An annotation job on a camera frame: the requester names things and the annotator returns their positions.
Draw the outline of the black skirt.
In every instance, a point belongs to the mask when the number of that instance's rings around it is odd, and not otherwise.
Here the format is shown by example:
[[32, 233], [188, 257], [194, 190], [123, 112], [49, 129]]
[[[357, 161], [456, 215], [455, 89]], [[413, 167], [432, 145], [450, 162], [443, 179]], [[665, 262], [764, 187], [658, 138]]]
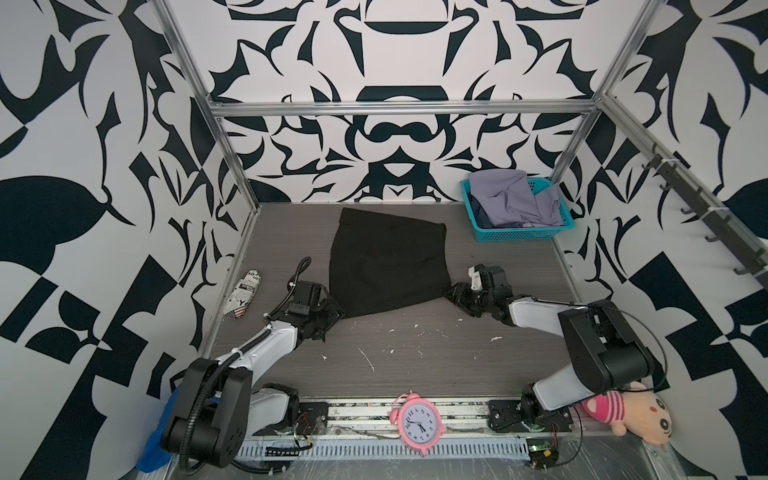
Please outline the black skirt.
[[330, 253], [332, 298], [354, 318], [442, 297], [451, 285], [446, 236], [443, 223], [344, 208]]

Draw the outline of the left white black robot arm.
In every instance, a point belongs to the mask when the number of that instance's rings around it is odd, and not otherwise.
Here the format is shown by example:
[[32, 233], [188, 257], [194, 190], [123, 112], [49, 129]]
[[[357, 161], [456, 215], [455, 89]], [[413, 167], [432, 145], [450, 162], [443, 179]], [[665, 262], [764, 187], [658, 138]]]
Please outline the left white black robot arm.
[[324, 285], [302, 280], [311, 262], [300, 260], [286, 296], [266, 313], [256, 335], [223, 356], [194, 360], [183, 372], [154, 435], [155, 451], [176, 456], [181, 473], [193, 476], [205, 466], [240, 468], [235, 457], [249, 434], [294, 424], [299, 405], [294, 389], [254, 385], [304, 341], [324, 340], [345, 315]]

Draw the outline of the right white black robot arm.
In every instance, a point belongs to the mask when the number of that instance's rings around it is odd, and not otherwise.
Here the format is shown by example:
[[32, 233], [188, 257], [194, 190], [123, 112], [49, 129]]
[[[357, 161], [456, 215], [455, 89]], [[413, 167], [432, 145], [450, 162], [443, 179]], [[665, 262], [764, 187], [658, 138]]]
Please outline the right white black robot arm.
[[470, 280], [456, 283], [445, 297], [465, 314], [491, 315], [511, 327], [535, 329], [560, 337], [570, 363], [526, 386], [514, 412], [493, 411], [489, 426], [503, 431], [516, 424], [541, 431], [568, 409], [595, 396], [616, 392], [655, 391], [639, 381], [654, 373], [654, 357], [627, 320], [628, 314], [608, 300], [588, 304], [545, 301], [516, 295], [505, 271], [475, 265]]

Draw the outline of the dark navy garment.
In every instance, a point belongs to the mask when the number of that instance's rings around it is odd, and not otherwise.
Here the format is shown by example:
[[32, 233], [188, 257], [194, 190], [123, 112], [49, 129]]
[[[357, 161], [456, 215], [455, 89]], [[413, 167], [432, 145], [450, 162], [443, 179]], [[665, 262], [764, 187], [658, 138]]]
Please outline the dark navy garment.
[[496, 229], [496, 226], [491, 222], [480, 202], [473, 195], [469, 195], [468, 198], [477, 226], [480, 229], [486, 230]]

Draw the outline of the teal plastic basket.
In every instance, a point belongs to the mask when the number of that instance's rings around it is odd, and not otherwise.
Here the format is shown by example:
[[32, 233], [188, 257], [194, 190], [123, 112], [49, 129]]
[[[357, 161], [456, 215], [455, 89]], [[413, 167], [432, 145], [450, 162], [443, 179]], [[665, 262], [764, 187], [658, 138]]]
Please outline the teal plastic basket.
[[508, 228], [482, 228], [477, 223], [476, 215], [471, 206], [471, 189], [468, 180], [464, 180], [461, 183], [461, 192], [473, 237], [478, 242], [549, 240], [554, 238], [560, 232], [571, 230], [575, 226], [575, 221], [572, 218], [570, 211], [567, 209], [565, 201], [559, 196], [559, 225], [541, 226], [526, 223], [515, 227], [509, 226]]

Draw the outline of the purple grey skirt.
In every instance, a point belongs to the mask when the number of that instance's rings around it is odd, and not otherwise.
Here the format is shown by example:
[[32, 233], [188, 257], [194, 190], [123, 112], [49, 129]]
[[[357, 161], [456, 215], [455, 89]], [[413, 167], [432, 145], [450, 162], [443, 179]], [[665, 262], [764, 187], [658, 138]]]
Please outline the purple grey skirt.
[[559, 225], [559, 193], [544, 181], [545, 188], [534, 193], [522, 170], [495, 169], [472, 173], [471, 195], [481, 204], [496, 228], [520, 224]]

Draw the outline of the pink alarm clock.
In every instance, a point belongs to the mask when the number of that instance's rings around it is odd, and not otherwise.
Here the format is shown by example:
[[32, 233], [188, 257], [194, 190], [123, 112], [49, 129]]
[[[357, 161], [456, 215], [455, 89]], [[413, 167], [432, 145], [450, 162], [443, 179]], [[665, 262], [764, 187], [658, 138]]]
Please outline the pink alarm clock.
[[400, 440], [425, 457], [447, 433], [442, 416], [431, 401], [411, 391], [397, 397], [388, 413]]

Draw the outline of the small green circuit board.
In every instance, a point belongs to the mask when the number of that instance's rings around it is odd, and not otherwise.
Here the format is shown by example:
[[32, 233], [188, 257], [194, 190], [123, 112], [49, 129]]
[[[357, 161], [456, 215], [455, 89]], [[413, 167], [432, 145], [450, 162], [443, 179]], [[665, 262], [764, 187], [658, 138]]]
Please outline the small green circuit board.
[[559, 446], [553, 437], [530, 438], [527, 440], [528, 465], [534, 470], [546, 471], [558, 465]]

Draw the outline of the pink plush pig toy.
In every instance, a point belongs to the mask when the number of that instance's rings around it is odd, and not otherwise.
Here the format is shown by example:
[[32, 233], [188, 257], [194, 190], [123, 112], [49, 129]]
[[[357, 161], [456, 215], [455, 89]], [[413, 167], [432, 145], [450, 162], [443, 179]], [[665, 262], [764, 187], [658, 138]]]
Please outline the pink plush pig toy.
[[632, 433], [646, 443], [663, 446], [673, 433], [669, 408], [639, 382], [632, 382], [628, 392], [611, 390], [583, 400], [581, 407], [616, 436]]

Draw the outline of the blue cloth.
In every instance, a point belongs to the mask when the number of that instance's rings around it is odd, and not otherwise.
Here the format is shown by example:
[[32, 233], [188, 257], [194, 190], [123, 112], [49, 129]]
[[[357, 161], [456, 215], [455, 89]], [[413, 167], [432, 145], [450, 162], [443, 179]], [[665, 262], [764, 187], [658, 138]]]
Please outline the blue cloth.
[[144, 446], [142, 454], [136, 465], [136, 469], [140, 473], [155, 472], [161, 467], [167, 465], [172, 458], [172, 455], [170, 453], [166, 452], [161, 448], [160, 443], [161, 443], [161, 438], [162, 438], [164, 428], [168, 422], [168, 419], [171, 414], [171, 410], [172, 410], [172, 407], [174, 406], [176, 398], [177, 398], [177, 391], [174, 391], [169, 397], [163, 409], [162, 415], [159, 419], [156, 429], [149, 436]]

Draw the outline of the black wall hook rack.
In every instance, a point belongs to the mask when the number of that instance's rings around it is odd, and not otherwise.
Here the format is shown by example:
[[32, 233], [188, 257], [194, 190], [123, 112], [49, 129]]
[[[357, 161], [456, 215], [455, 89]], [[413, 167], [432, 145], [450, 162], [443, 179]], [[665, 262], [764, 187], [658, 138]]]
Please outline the black wall hook rack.
[[710, 234], [709, 243], [719, 243], [739, 262], [733, 269], [738, 276], [751, 276], [767, 289], [767, 246], [699, 180], [682, 160], [664, 151], [656, 142], [643, 167], [658, 175], [663, 192], [673, 192], [684, 203], [681, 214], [702, 222]]

